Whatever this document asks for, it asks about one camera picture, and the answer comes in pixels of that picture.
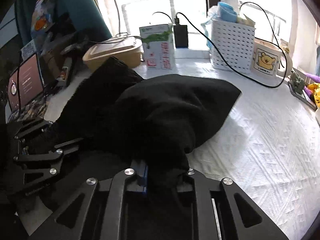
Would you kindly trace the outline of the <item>black pants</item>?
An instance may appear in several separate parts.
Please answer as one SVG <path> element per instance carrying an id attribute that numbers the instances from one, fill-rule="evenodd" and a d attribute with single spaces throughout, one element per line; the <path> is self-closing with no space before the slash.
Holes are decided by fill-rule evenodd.
<path id="1" fill-rule="evenodd" d="M 61 183 L 61 200 L 85 176 L 105 179 L 133 160 L 148 166 L 147 193 L 130 197 L 129 239 L 190 239 L 191 210 L 177 185 L 187 154 L 213 137 L 241 95 L 220 79 L 170 74 L 144 79 L 111 57 L 84 79 L 59 118 L 30 144 L 46 153 L 82 139 L 90 155 Z"/>

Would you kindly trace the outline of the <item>plaid checkered cloth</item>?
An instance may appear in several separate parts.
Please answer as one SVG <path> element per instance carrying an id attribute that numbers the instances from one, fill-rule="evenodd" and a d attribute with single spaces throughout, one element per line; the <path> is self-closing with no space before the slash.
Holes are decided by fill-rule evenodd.
<path id="1" fill-rule="evenodd" d="M 21 110 L 16 110 L 11 113 L 8 118 L 8 123 L 16 121 L 26 121 L 35 118 L 44 118 L 44 115 L 48 108 L 47 98 L 39 98 L 33 100 L 31 103 L 22 107 Z"/>

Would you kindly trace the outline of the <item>tablet with orange screen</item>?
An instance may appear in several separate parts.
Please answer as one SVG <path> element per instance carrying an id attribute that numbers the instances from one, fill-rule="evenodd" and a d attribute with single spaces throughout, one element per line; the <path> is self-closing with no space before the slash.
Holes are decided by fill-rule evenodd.
<path id="1" fill-rule="evenodd" d="M 43 92 L 43 78 L 36 53 L 26 59 L 11 75 L 8 100 L 11 111 L 22 109 Z"/>

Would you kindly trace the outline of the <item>colourful snack bag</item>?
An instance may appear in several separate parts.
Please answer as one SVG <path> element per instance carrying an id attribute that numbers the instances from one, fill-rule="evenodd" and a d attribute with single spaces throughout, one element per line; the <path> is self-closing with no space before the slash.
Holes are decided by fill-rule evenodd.
<path id="1" fill-rule="evenodd" d="M 55 1 L 56 0 L 36 0 L 30 28 L 30 35 L 33 40 L 43 36 L 53 25 Z"/>

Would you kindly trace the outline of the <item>tan lidded storage box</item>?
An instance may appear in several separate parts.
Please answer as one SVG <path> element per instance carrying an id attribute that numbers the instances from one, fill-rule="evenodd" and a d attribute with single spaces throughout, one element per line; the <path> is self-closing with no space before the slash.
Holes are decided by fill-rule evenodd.
<path id="1" fill-rule="evenodd" d="M 97 70 L 110 57 L 123 61 L 129 68 L 135 68 L 140 65 L 141 54 L 142 41 L 139 38 L 122 36 L 93 44 L 82 60 L 91 72 Z"/>

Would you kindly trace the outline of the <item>teal curtain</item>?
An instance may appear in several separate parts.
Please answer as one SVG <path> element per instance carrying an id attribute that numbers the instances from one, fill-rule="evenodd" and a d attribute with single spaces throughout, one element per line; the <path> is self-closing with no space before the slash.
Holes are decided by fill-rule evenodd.
<path id="1" fill-rule="evenodd" d="M 36 0 L 16 0 L 15 16 L 18 33 L 22 43 L 31 41 L 31 16 Z M 91 41 L 104 41 L 111 38 L 111 33 L 94 0 L 56 0 L 55 16 L 64 13 L 69 17 L 77 31 L 85 31 Z"/>

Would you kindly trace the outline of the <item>small green figurine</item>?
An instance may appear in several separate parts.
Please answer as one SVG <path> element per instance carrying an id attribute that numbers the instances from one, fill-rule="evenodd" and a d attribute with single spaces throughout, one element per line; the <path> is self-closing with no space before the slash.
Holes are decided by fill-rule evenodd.
<path id="1" fill-rule="evenodd" d="M 300 95 L 303 94 L 303 89 L 305 87 L 305 81 L 296 72 L 294 72 L 294 71 L 291 72 L 289 83 L 295 93 L 300 94 Z"/>

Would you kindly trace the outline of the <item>yellow plush toy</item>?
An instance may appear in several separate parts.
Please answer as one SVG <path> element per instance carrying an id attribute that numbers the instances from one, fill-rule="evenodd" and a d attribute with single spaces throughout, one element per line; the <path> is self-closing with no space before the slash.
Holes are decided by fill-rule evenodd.
<path id="1" fill-rule="evenodd" d="M 319 83 L 312 83 L 308 85 L 308 89 L 311 90 L 314 102 L 317 108 L 320 107 L 320 85 Z"/>

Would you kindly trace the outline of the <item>green white carton box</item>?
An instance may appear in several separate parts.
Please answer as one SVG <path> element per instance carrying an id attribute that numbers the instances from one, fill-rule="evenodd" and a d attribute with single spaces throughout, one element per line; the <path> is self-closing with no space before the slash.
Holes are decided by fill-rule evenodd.
<path id="1" fill-rule="evenodd" d="M 175 65 L 172 24 L 140 27 L 143 59 L 149 69 L 171 70 Z"/>

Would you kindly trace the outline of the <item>cream bear mug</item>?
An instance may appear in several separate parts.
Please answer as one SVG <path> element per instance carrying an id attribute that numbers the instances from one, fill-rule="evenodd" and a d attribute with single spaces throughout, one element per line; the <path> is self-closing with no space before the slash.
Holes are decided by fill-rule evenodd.
<path id="1" fill-rule="evenodd" d="M 287 46 L 278 48 L 270 42 L 254 39 L 251 72 L 262 77 L 287 77 L 291 70 L 292 59 Z"/>

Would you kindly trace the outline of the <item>white perforated plastic basket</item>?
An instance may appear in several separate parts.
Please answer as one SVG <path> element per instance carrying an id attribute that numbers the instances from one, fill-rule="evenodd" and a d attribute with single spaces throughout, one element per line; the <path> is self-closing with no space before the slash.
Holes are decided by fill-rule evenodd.
<path id="1" fill-rule="evenodd" d="M 249 74 L 253 59 L 255 28 L 226 21 L 213 20 L 211 62 L 215 69 L 237 70 Z"/>

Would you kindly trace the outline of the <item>black power adapter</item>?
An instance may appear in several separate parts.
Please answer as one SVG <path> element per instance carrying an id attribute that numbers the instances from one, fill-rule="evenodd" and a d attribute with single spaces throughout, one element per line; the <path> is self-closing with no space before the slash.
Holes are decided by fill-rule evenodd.
<path id="1" fill-rule="evenodd" d="M 188 27 L 187 25 L 180 24 L 178 17 L 174 18 L 175 24 L 173 25 L 175 47 L 176 48 L 188 48 Z"/>

